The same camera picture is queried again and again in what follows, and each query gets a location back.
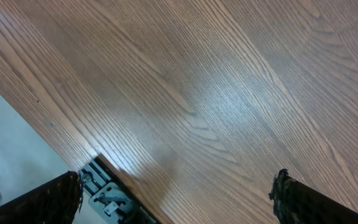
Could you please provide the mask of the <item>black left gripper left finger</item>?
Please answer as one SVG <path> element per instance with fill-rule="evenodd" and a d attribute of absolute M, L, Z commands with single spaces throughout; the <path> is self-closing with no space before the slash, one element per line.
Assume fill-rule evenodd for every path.
<path fill-rule="evenodd" d="M 74 171 L 0 206 L 0 224 L 72 224 L 83 203 L 83 181 Z"/>

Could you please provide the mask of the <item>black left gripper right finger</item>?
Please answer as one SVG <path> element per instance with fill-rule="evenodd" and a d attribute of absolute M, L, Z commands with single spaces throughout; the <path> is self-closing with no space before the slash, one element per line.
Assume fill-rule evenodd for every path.
<path fill-rule="evenodd" d="M 281 224 L 358 224 L 358 213 L 289 176 L 281 169 L 268 194 Z"/>

